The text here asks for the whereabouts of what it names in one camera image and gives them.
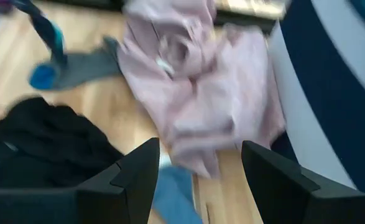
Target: gray fabric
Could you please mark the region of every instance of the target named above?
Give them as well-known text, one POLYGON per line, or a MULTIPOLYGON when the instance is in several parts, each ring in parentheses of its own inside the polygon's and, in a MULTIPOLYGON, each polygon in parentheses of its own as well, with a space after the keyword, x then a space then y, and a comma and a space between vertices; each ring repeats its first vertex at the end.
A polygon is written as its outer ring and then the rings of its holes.
POLYGON ((121 75, 116 49, 118 42, 111 37, 103 38, 103 46, 86 53, 67 53, 68 65, 66 68, 58 66, 54 59, 46 64, 51 64, 56 76, 51 90, 65 90, 81 85, 91 80, 121 75))

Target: sock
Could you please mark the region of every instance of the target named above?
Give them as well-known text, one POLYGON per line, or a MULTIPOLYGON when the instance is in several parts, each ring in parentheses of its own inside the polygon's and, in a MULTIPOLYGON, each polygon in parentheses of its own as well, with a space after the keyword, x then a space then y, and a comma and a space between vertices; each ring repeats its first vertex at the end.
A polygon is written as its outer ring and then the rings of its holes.
POLYGON ((159 170, 154 208, 167 224, 202 224, 193 205, 191 173, 168 166, 159 170))
POLYGON ((103 38, 103 46, 86 53, 67 53, 65 67, 52 58, 36 67, 30 85, 39 90, 65 90, 84 82, 112 75, 120 75, 116 49, 118 42, 103 38))
POLYGON ((40 38, 51 50, 51 58, 57 61, 59 66, 65 67, 67 57, 63 53, 62 31, 50 22, 30 0, 12 0, 13 5, 30 17, 30 21, 40 38))

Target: hardwood floor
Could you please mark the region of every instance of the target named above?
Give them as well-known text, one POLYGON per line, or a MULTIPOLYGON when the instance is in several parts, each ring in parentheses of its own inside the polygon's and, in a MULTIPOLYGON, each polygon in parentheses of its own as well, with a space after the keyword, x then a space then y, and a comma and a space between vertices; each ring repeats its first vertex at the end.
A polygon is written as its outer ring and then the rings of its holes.
MULTIPOLYGON (((122 39, 124 20, 120 14, 50 3, 41 3, 39 7, 63 31, 67 50, 92 49, 105 34, 122 39)), ((48 57, 48 50, 25 14, 16 11, 10 16, 0 16, 0 117, 17 99, 40 94, 49 102, 67 104, 84 114, 123 153, 157 135, 123 77, 109 77, 67 91, 33 89, 27 77, 35 63, 48 57)), ((262 223, 239 153, 222 151, 219 161, 220 179, 194 178, 195 204, 203 222, 262 223)), ((152 211, 149 223, 163 221, 152 211)))
POLYGON ((290 0, 215 0, 217 8, 280 19, 285 14, 285 5, 290 0))

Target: white stripe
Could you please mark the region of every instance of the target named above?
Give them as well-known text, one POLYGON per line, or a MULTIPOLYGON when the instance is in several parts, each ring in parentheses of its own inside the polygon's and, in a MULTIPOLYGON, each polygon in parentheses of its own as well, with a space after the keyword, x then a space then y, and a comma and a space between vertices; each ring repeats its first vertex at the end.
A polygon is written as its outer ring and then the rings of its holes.
POLYGON ((355 189, 304 95, 279 24, 276 25, 268 44, 287 122, 287 134, 298 162, 317 174, 355 189))
POLYGON ((347 0, 313 0, 334 46, 365 87, 365 22, 347 0))

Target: clothing pile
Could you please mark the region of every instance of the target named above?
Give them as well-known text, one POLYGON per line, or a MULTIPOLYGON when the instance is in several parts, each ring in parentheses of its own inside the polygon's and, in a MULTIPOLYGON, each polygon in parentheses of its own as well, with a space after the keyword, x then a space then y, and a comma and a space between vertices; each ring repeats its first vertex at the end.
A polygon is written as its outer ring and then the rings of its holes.
POLYGON ((73 187, 122 157, 88 119, 41 97, 0 120, 0 188, 73 187))
MULTIPOLYGON (((269 147, 284 130, 262 32, 228 24, 215 37, 214 0, 131 0, 122 42, 105 37, 87 54, 64 52, 62 32, 29 0, 15 6, 52 52, 32 73, 34 88, 62 90, 124 75, 171 148, 173 165, 159 170, 153 201, 167 223, 202 223, 191 172, 219 176, 217 150, 239 150, 243 140, 269 147)), ((6 165, 0 185, 71 186, 121 156, 86 118, 41 98, 20 102, 0 121, 0 164, 6 165), (40 181, 30 183, 31 177, 40 181)))
POLYGON ((214 0, 134 0, 123 13, 120 69, 173 161, 216 177, 216 150, 269 148, 285 123, 258 28, 227 25, 214 39, 214 0))

